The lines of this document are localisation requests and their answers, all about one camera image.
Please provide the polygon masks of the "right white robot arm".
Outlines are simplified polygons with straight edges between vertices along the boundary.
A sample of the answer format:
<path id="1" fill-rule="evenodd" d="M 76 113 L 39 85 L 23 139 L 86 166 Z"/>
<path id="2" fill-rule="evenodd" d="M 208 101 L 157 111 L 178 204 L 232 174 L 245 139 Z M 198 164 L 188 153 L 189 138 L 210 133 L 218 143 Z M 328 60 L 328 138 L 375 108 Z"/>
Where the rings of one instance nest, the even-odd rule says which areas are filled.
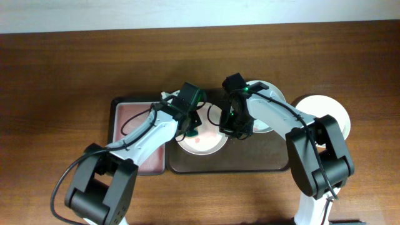
<path id="1" fill-rule="evenodd" d="M 276 97 L 262 82 L 247 84 L 239 74 L 222 83 L 227 104 L 220 132 L 237 139 L 253 134 L 255 120 L 267 124 L 286 142 L 292 177 L 301 190 L 295 224 L 328 224 L 338 192 L 355 166 L 337 120 L 302 112 Z"/>

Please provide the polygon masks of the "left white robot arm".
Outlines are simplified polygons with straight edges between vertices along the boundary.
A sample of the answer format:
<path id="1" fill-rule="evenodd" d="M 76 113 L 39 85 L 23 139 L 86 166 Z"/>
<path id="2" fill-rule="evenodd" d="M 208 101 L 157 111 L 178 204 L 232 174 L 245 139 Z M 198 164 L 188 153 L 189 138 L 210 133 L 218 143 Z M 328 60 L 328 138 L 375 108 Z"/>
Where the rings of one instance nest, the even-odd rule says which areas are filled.
<path id="1" fill-rule="evenodd" d="M 76 172 L 65 206 L 89 224 L 126 224 L 139 166 L 163 144 L 201 125 L 197 110 L 205 98 L 186 82 L 177 95 L 152 103 L 142 124 L 120 140 L 89 145 L 67 169 Z"/>

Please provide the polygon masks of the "white plate front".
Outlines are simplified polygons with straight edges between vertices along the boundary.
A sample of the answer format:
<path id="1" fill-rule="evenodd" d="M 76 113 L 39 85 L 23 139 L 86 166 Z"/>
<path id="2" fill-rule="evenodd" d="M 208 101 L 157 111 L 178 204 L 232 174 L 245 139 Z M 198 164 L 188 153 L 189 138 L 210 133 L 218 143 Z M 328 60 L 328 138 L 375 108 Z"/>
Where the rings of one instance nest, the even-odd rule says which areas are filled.
<path id="1" fill-rule="evenodd" d="M 293 106 L 310 115 L 319 118 L 330 115 L 335 118 L 341 129 L 344 139 L 347 139 L 351 130 L 351 120 L 344 106 L 337 100 L 323 95 L 301 96 L 293 102 Z"/>

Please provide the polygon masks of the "green and yellow sponge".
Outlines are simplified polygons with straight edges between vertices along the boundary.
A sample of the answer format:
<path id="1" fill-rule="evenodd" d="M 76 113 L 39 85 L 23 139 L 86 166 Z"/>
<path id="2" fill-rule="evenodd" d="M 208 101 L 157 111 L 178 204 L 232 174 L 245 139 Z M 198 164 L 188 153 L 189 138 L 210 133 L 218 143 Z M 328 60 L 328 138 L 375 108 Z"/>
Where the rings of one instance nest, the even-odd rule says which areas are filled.
<path id="1" fill-rule="evenodd" d="M 197 130 L 197 129 L 192 129 L 192 130 L 189 130 L 188 132 L 186 132 L 184 135 L 185 135 L 186 137 L 191 138 L 191 137 L 197 136 L 198 134 L 199 134 L 199 133 L 198 133 L 198 130 Z"/>

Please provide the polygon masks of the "large brown serving tray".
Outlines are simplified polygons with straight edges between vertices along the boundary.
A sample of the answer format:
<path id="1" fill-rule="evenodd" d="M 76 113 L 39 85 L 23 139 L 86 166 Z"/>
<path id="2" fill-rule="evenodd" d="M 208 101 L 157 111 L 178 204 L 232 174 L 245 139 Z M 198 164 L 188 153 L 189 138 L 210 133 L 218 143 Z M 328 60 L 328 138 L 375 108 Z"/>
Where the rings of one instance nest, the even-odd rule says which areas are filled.
<path id="1" fill-rule="evenodd" d="M 228 138 L 215 153 L 197 156 L 178 142 L 166 144 L 166 167 L 176 174 L 284 172 L 289 169 L 285 140 L 276 132 L 254 133 L 245 140 Z"/>

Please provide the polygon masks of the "small black soapy tray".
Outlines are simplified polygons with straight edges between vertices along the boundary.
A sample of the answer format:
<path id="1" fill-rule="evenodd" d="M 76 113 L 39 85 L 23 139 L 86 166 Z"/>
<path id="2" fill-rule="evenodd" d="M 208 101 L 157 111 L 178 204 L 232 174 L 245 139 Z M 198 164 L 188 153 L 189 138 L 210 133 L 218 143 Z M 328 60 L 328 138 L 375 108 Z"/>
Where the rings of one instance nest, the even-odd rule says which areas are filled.
<path id="1" fill-rule="evenodd" d="M 148 113 L 134 118 L 129 121 L 123 128 L 121 128 L 126 121 L 149 109 L 151 103 L 158 102 L 160 97 L 157 96 L 144 96 L 144 97 L 116 97 L 111 101 L 110 115 L 109 115 L 109 129 L 107 136 L 107 143 L 113 143 L 124 137 L 124 134 L 130 133 L 133 129 L 138 127 L 148 116 Z M 159 146 L 147 159 L 139 166 L 139 176 L 153 176 L 160 175 L 164 172 L 166 165 L 166 150 L 165 144 Z"/>

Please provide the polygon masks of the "white plate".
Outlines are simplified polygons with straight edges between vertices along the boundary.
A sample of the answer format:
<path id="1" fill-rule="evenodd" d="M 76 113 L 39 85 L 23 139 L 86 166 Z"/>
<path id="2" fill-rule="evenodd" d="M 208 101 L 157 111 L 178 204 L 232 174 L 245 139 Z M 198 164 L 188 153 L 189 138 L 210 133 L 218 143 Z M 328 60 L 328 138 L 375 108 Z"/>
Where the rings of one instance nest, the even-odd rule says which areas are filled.
<path id="1" fill-rule="evenodd" d="M 221 115 L 221 103 L 219 102 L 218 92 L 208 90 L 206 93 L 206 103 L 200 100 L 197 110 L 202 124 L 195 129 L 198 135 L 195 137 L 183 137 L 180 135 L 166 144 L 168 152 L 182 150 L 185 153 L 195 156 L 205 156 L 216 153 L 228 141 L 228 137 L 219 131 Z"/>
<path id="2" fill-rule="evenodd" d="M 272 92 L 271 94 L 267 94 L 267 96 L 272 97 L 272 98 L 278 98 L 280 101 L 286 102 L 286 99 L 284 97 L 284 94 L 272 83 L 267 82 L 267 81 L 262 81 L 262 80 L 252 80 L 252 81 L 247 81 L 246 84 L 248 85 L 253 85 L 258 82 L 261 82 L 269 87 L 269 90 Z M 273 129 L 268 126 L 266 123 L 262 122 L 259 119 L 256 119 L 253 124 L 253 132 L 254 133 L 269 133 L 273 131 Z"/>
<path id="3" fill-rule="evenodd" d="M 344 139 L 347 139 L 351 130 L 351 120 L 344 106 L 337 100 L 323 95 L 301 96 L 293 102 L 293 106 L 310 115 L 319 118 L 330 115 L 335 118 L 341 129 Z"/>

